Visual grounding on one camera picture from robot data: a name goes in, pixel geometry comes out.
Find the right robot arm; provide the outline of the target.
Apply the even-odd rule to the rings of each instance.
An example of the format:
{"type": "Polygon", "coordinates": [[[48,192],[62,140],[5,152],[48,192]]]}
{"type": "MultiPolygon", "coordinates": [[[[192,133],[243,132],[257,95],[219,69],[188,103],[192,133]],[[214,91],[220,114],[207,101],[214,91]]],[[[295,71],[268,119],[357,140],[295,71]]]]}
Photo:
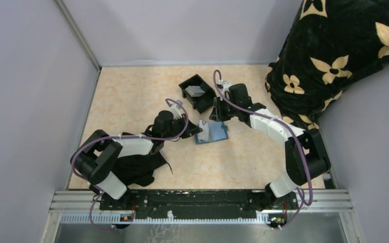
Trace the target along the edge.
{"type": "Polygon", "coordinates": [[[285,149],[285,172],[266,186],[265,203],[279,208],[285,195],[330,170],[330,160],[321,134],[305,130],[274,116],[264,105],[253,103],[244,84],[219,81],[209,118],[216,122],[234,117],[266,134],[285,149]]]}

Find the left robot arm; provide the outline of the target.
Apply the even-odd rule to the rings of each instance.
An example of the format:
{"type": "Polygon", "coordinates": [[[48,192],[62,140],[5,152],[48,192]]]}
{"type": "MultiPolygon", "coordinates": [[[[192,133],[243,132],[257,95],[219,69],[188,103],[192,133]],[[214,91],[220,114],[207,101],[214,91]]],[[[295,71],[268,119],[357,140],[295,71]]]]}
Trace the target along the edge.
{"type": "Polygon", "coordinates": [[[103,130],[96,130],[74,153],[70,164],[90,183],[91,190],[105,192],[112,198],[113,205],[124,210],[132,202],[128,186],[150,185],[154,171],[167,164],[160,152],[164,142],[186,139],[201,132],[186,114],[174,115],[163,110],[140,135],[122,133],[112,137],[103,130]]]}

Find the white patterned credit card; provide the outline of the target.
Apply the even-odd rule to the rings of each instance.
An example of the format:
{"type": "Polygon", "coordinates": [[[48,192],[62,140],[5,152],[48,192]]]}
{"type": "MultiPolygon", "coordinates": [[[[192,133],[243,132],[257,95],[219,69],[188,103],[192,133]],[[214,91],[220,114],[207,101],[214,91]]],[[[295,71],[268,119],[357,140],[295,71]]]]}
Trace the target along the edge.
{"type": "Polygon", "coordinates": [[[209,141],[209,130],[210,125],[208,121],[200,120],[199,128],[202,129],[200,133],[197,134],[197,138],[199,141],[209,141]]]}

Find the black card tray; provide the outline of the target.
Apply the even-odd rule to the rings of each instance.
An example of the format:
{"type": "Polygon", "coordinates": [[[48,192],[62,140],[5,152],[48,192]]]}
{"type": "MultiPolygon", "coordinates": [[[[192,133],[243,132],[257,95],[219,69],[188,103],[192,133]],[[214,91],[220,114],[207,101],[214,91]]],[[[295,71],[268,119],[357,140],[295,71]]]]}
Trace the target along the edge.
{"type": "Polygon", "coordinates": [[[198,74],[188,78],[178,86],[181,89],[182,97],[187,99],[192,108],[199,114],[213,106],[216,93],[198,74]]]}

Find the blue card holder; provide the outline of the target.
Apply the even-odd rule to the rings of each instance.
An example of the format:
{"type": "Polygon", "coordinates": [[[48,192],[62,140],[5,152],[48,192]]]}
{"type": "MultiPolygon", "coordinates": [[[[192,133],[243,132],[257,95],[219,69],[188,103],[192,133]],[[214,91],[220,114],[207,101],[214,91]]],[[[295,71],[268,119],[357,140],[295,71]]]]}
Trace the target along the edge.
{"type": "Polygon", "coordinates": [[[196,145],[200,144],[208,144],[208,143],[214,143],[218,141],[223,141],[229,139],[228,136],[228,127],[227,125],[220,121],[208,121],[210,125],[210,130],[209,130],[209,141],[199,141],[197,138],[197,134],[195,135],[195,142],[196,145]]]}

